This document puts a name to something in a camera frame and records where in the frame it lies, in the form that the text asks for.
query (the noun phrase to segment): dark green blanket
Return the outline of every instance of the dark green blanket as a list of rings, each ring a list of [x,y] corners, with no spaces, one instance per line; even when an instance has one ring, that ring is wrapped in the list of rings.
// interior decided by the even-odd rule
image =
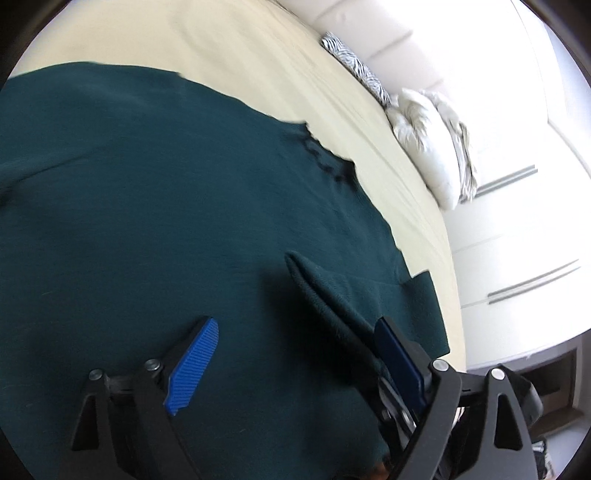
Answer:
[[[204,314],[219,346],[175,423],[207,480],[368,469],[385,446],[348,367],[375,362],[373,323],[448,351],[430,277],[305,125],[140,67],[9,80],[0,426],[35,477],[55,477],[89,370],[134,371]]]

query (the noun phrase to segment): mattress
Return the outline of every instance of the mattress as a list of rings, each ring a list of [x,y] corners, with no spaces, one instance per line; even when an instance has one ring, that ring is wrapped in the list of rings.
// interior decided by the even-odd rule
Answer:
[[[178,72],[282,121],[306,121],[390,225],[411,275],[429,270],[451,352],[465,369],[452,254],[443,217],[375,99],[269,0],[74,0],[29,46],[12,76],[72,61]]]

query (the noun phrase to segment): white wardrobe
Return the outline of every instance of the white wardrobe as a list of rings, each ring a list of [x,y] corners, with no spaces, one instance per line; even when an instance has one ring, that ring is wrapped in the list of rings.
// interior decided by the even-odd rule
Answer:
[[[536,130],[487,148],[477,198],[444,214],[469,369],[591,329],[591,178],[550,126]]]

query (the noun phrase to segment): metal handle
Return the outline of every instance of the metal handle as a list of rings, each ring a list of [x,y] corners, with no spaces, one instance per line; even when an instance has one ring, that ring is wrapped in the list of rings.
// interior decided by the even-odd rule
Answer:
[[[508,300],[518,295],[535,290],[536,288],[543,287],[548,283],[552,283],[559,278],[571,274],[579,268],[581,268],[581,265],[579,264],[579,259],[576,259],[572,262],[562,265],[561,267],[555,268],[554,270],[550,270],[549,272],[538,275],[537,277],[516,283],[510,287],[493,291],[486,296],[488,299],[488,304],[492,305],[493,303],[499,303],[500,301]]]
[[[511,185],[512,183],[515,183],[516,181],[526,179],[527,177],[532,176],[535,173],[538,173],[538,169],[535,167],[535,165],[530,165],[529,167],[522,168],[521,170],[517,170],[513,173],[510,173],[510,174],[504,176],[504,177],[501,177],[500,179],[497,179],[497,180],[489,182],[489,183],[485,183],[484,185],[482,185],[478,188],[478,190],[476,191],[476,194],[474,195],[474,198],[476,199],[478,197],[482,197],[483,195],[486,195],[487,193],[492,193],[495,190],[499,190],[503,187]]]

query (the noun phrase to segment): metal bolt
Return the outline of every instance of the metal bolt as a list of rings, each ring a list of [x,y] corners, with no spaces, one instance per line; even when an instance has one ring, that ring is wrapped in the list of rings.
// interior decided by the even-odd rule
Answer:
[[[446,372],[449,368],[449,364],[445,360],[438,358],[437,360],[433,361],[433,368],[438,372]]]
[[[99,380],[103,377],[103,371],[100,368],[95,368],[94,370],[91,370],[90,373],[88,374],[88,379],[89,380]]]
[[[505,372],[500,368],[493,368],[491,370],[492,378],[496,378],[497,380],[503,380],[505,378]]]
[[[160,368],[160,360],[158,360],[157,358],[151,358],[150,360],[147,360],[146,363],[144,363],[144,368],[148,372],[153,372],[154,370]]]

